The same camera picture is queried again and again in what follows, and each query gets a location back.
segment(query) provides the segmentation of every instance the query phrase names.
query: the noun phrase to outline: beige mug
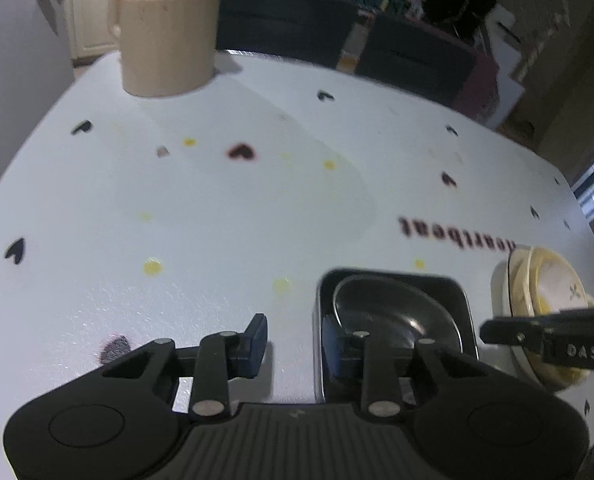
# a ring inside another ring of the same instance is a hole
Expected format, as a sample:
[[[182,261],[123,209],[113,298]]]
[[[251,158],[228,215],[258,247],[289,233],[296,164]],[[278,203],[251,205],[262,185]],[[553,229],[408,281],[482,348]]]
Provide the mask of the beige mug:
[[[124,90],[164,97],[205,85],[213,76],[218,10],[219,0],[109,0]]]

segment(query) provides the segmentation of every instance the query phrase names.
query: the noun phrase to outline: white cabinet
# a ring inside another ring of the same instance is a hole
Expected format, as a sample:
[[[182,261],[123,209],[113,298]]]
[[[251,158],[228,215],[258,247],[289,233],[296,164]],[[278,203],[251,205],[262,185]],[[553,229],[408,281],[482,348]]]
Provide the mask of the white cabinet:
[[[64,0],[72,59],[99,56],[117,48],[108,32],[108,0]]]

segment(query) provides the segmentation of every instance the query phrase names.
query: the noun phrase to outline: yellow spot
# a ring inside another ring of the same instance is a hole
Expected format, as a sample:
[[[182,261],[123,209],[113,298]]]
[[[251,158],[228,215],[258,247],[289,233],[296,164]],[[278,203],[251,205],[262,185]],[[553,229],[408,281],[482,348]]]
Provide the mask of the yellow spot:
[[[155,258],[149,258],[144,264],[144,273],[148,276],[157,276],[161,272],[161,263]]]
[[[275,294],[285,296],[291,291],[291,282],[288,278],[277,278],[273,281],[273,290]]]

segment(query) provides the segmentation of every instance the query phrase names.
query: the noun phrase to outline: dark gray chair back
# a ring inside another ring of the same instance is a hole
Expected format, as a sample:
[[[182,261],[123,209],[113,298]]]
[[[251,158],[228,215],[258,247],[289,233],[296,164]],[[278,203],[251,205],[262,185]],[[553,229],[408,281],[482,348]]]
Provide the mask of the dark gray chair back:
[[[355,73],[450,106],[474,64],[468,46],[448,34],[380,14]]]
[[[333,68],[356,15],[352,0],[221,0],[217,48]]]

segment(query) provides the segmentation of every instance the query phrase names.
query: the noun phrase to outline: white table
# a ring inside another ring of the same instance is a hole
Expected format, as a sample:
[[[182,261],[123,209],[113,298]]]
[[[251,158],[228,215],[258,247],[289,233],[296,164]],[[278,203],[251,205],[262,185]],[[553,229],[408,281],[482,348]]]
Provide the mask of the white table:
[[[507,251],[414,229],[407,237],[399,217],[552,248],[594,296],[594,237],[563,176],[539,156],[343,73],[246,56],[216,65],[199,91],[140,99],[122,90],[119,55],[109,54],[0,181],[0,480],[12,478],[2,451],[12,412],[98,366],[119,335],[133,349],[162,336],[191,346],[264,312],[263,377],[240,380],[233,399],[315,402],[315,290],[333,267],[451,276],[478,331],[499,300],[492,276]],[[84,120],[92,129],[71,135]],[[226,155],[239,142],[255,160]],[[168,156],[157,156],[161,146]],[[3,256],[20,237],[15,265]],[[158,274],[145,273],[151,258]],[[479,342],[479,352],[515,373],[507,349]],[[594,374],[561,397],[582,413],[589,401],[594,438]]]

